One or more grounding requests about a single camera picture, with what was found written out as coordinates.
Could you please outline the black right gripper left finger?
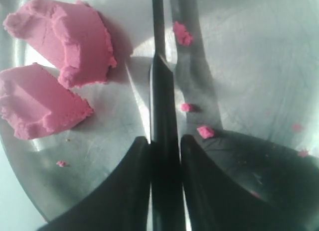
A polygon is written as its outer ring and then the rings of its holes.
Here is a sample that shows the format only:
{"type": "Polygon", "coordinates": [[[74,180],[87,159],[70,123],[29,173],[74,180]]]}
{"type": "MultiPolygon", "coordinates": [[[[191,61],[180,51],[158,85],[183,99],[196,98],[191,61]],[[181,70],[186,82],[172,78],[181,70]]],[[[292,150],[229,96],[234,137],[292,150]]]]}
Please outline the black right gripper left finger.
{"type": "Polygon", "coordinates": [[[42,231],[145,231],[150,197],[150,145],[136,137],[122,161],[89,196],[42,231]]]}

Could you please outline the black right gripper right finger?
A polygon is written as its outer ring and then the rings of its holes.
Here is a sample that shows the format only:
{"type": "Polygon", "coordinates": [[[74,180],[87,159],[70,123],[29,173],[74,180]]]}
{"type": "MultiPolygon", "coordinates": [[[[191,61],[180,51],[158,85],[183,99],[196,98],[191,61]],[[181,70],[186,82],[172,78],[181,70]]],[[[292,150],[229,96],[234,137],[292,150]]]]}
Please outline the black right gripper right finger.
{"type": "Polygon", "coordinates": [[[240,134],[181,139],[186,203],[194,231],[316,231],[319,160],[240,134]]]}

